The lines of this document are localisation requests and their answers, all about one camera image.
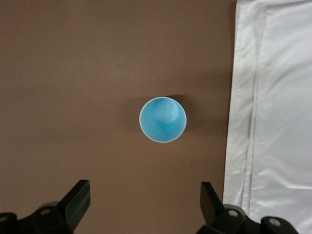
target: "screw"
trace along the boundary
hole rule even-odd
[[[274,226],[277,226],[277,227],[280,227],[280,226],[281,226],[281,223],[280,223],[277,219],[275,219],[275,218],[270,218],[270,219],[269,219],[269,222],[270,222],[272,225],[274,225]]]
[[[237,213],[236,211],[234,211],[234,210],[230,210],[230,211],[229,211],[229,215],[230,215],[231,217],[238,217],[238,213]]]

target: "white towel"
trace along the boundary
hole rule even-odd
[[[238,0],[224,203],[312,233],[312,1]]]

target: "blue cup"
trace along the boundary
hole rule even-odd
[[[184,132],[186,114],[176,100],[156,97],[143,106],[139,122],[143,133],[149,139],[167,143],[177,139]]]

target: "cloth fold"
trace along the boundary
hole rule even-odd
[[[238,0],[223,202],[312,233],[312,1]]]

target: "white cloth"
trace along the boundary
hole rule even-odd
[[[223,202],[312,234],[312,0],[238,0]]]

